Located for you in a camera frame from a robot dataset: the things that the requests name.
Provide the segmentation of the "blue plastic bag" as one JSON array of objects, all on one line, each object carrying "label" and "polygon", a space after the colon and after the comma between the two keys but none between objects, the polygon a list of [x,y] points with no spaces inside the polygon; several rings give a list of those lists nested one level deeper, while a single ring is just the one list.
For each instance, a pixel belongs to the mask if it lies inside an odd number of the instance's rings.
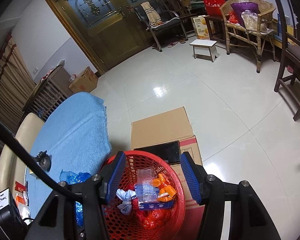
[{"label": "blue plastic bag", "polygon": [[[75,173],[72,171],[61,170],[59,175],[60,181],[67,182],[68,185],[75,185],[72,189],[79,189],[76,185],[85,182],[91,177],[91,174],[88,172],[79,172]],[[81,203],[76,202],[76,223],[79,228],[82,228],[84,225],[83,219],[83,206]]]}]

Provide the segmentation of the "red orange medicine box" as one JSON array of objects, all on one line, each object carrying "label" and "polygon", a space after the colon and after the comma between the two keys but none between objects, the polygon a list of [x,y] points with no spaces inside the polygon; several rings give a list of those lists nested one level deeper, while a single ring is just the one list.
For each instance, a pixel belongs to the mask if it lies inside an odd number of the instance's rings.
[{"label": "red orange medicine box", "polygon": [[15,183],[14,183],[14,190],[19,193],[24,193],[27,191],[26,186],[19,183],[18,181],[15,181]]}]

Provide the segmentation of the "light blue face mask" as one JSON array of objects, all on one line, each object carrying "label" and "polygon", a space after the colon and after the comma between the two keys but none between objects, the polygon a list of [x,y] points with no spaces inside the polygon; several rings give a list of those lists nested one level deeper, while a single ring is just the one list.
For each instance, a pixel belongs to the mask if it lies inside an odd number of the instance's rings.
[{"label": "light blue face mask", "polygon": [[121,200],[121,203],[117,206],[123,215],[130,215],[132,211],[132,201],[137,198],[134,190],[122,190],[117,189],[116,196]]}]

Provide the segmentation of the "black plastic bag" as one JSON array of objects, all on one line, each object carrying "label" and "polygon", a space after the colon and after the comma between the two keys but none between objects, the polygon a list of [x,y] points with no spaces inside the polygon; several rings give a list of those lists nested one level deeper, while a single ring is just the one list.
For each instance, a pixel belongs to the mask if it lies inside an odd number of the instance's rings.
[{"label": "black plastic bag", "polygon": [[47,154],[47,151],[40,151],[36,157],[33,157],[33,159],[44,171],[50,171],[51,157]]}]

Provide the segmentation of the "clear plastic tray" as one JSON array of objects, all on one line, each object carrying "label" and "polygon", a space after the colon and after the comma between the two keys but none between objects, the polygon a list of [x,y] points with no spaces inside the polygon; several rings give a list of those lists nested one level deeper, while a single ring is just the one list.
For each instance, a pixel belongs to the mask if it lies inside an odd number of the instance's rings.
[{"label": "clear plastic tray", "polygon": [[135,192],[139,202],[156,202],[159,190],[152,186],[151,182],[155,178],[154,167],[147,167],[137,170]]}]

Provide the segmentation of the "red plastic bag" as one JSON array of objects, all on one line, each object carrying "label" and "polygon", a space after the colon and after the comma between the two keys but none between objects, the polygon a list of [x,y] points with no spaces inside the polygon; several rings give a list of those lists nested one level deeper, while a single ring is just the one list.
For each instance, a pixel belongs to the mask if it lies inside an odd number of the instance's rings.
[{"label": "red plastic bag", "polygon": [[138,226],[146,230],[154,230],[164,226],[171,218],[172,211],[170,209],[156,209],[150,211],[142,211],[135,209],[132,215]]}]

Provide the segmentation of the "blue white carton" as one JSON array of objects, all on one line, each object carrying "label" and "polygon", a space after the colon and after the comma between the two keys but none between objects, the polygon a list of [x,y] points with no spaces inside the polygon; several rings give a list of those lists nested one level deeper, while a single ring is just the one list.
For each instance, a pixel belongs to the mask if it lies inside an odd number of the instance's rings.
[{"label": "blue white carton", "polygon": [[138,202],[139,209],[141,211],[152,211],[157,209],[170,209],[172,208],[174,204],[174,200],[171,200],[169,202],[147,202],[142,203]]}]

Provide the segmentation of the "orange foil wrapper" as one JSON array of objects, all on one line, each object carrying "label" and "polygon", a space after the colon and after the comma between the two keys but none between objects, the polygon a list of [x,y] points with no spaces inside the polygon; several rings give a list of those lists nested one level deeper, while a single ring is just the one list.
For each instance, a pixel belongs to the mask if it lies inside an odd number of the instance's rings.
[{"label": "orange foil wrapper", "polygon": [[176,189],[165,174],[159,173],[157,178],[152,180],[151,184],[159,190],[157,196],[159,202],[169,202],[177,196]]}]

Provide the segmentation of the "red mesh trash basket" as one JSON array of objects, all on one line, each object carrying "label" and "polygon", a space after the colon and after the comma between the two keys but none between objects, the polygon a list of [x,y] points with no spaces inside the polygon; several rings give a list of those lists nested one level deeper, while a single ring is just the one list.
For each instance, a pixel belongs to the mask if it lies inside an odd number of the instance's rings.
[{"label": "red mesh trash basket", "polygon": [[172,239],[185,217],[185,196],[175,171],[160,157],[127,151],[115,198],[104,206],[110,239]]}]

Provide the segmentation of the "beige leather sofa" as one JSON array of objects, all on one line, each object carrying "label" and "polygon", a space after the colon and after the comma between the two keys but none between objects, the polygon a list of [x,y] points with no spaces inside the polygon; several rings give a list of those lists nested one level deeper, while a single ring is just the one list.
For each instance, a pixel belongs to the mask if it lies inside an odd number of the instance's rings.
[{"label": "beige leather sofa", "polygon": [[[33,113],[28,114],[19,126],[15,138],[25,148],[31,152],[31,148],[42,129],[44,122]],[[13,197],[17,191],[15,182],[25,185],[27,166],[5,145],[0,155],[0,192],[9,188]]]}]

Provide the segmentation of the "blue table cloth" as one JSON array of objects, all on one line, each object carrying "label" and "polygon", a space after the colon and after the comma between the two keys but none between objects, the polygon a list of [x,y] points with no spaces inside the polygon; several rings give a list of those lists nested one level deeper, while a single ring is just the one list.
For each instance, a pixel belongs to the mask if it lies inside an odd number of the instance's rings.
[{"label": "blue table cloth", "polygon": [[61,103],[40,129],[30,154],[51,157],[47,175],[59,182],[62,171],[96,174],[111,153],[104,100],[87,92]]}]

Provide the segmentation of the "flat cardboard on floor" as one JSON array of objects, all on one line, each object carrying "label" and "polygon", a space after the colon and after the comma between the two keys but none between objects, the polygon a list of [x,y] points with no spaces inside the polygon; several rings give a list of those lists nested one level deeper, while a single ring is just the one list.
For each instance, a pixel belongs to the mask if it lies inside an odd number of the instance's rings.
[{"label": "flat cardboard on floor", "polygon": [[201,165],[202,159],[186,110],[174,110],[132,123],[131,147],[152,153],[174,169],[182,184],[185,196],[185,218],[174,239],[195,239],[204,207],[192,199],[180,165],[180,155],[189,152],[193,161]]}]

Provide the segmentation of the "wooden radiator cover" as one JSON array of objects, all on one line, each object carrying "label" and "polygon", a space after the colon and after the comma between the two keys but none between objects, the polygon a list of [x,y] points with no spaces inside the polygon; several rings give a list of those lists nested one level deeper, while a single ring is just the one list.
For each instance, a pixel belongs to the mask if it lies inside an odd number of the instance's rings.
[{"label": "wooden radiator cover", "polygon": [[73,95],[70,90],[70,74],[64,68],[62,60],[52,68],[35,86],[23,106],[23,118],[33,113],[46,122],[48,117],[67,98]]}]

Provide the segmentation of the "brown curtain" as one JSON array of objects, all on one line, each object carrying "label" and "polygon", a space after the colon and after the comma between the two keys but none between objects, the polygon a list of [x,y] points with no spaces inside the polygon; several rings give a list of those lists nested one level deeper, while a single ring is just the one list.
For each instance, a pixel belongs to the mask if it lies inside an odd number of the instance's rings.
[{"label": "brown curtain", "polygon": [[19,48],[9,33],[0,49],[0,122],[16,133],[23,107],[35,87]]}]

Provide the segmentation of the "dark wooden chair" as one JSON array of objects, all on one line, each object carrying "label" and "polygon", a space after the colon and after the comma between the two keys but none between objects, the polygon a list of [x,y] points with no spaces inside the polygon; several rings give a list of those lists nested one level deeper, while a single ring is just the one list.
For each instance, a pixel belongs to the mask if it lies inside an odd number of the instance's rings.
[{"label": "dark wooden chair", "polygon": [[279,11],[279,20],[282,34],[282,51],[279,72],[277,74],[274,91],[284,88],[299,106],[293,120],[300,119],[300,100],[292,90],[294,82],[300,82],[300,1],[287,0],[293,24],[293,33],[288,32],[288,24],[281,0],[275,0]]}]

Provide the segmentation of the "small white stool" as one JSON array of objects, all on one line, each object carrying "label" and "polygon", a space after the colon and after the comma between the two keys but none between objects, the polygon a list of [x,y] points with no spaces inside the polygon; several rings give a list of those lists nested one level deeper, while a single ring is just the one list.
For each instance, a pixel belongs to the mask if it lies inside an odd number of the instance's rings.
[{"label": "small white stool", "polygon": [[195,39],[190,43],[190,46],[193,49],[193,57],[195,59],[205,59],[211,62],[215,62],[215,60],[219,58],[216,45],[216,41],[200,39]]}]

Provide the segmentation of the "rattan chair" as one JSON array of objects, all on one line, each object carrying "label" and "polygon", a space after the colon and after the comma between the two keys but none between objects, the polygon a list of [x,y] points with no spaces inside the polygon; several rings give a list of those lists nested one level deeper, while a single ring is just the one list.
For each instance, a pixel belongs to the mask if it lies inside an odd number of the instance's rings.
[{"label": "rattan chair", "polygon": [[[237,2],[255,2],[258,4],[259,14],[246,10],[241,16],[245,27],[239,24],[238,17],[231,4]],[[275,59],[273,3],[264,0],[227,0],[221,7],[224,21],[226,53],[229,55],[232,47],[254,48],[256,57],[256,72],[259,73],[262,64],[262,54],[265,45],[270,43],[269,51]]]}]

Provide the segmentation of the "wooden double door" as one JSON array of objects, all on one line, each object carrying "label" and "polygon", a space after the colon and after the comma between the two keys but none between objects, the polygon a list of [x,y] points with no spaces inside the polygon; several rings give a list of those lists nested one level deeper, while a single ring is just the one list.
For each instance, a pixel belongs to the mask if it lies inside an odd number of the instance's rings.
[{"label": "wooden double door", "polygon": [[99,74],[155,44],[135,7],[151,0],[45,0]]}]

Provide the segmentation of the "yellow printed carton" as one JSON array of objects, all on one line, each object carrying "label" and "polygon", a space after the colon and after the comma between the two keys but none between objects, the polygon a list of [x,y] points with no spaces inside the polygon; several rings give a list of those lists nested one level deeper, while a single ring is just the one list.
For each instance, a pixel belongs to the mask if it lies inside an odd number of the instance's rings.
[{"label": "yellow printed carton", "polygon": [[194,32],[196,34],[196,38],[200,40],[209,39],[209,31],[206,25],[205,15],[191,17],[192,25],[194,28]]}]

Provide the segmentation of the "purple cushion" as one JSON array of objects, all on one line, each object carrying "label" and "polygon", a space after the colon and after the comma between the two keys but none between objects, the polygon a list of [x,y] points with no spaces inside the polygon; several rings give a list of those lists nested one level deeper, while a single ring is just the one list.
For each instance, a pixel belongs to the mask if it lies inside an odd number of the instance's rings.
[{"label": "purple cushion", "polygon": [[258,4],[255,2],[237,2],[237,3],[232,3],[231,7],[233,11],[235,12],[236,16],[238,17],[239,24],[243,27],[245,27],[243,18],[241,16],[242,12],[249,10],[251,12],[254,12],[256,14],[259,14],[260,11],[258,9]]}]

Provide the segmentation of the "red gift bag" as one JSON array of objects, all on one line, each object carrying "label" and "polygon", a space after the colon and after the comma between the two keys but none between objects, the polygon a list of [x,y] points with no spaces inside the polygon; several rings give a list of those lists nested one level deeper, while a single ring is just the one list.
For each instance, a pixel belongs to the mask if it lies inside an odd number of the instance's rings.
[{"label": "red gift bag", "polygon": [[220,7],[225,3],[225,0],[203,0],[203,2],[208,15],[222,15]]}]

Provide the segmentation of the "cardboard box by wall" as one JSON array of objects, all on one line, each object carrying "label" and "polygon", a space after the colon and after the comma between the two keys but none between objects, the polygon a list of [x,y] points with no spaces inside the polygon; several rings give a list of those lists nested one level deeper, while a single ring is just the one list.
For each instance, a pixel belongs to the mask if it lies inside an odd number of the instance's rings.
[{"label": "cardboard box by wall", "polygon": [[85,68],[73,81],[70,82],[69,89],[73,93],[87,92],[90,93],[97,87],[98,77],[90,69]]}]

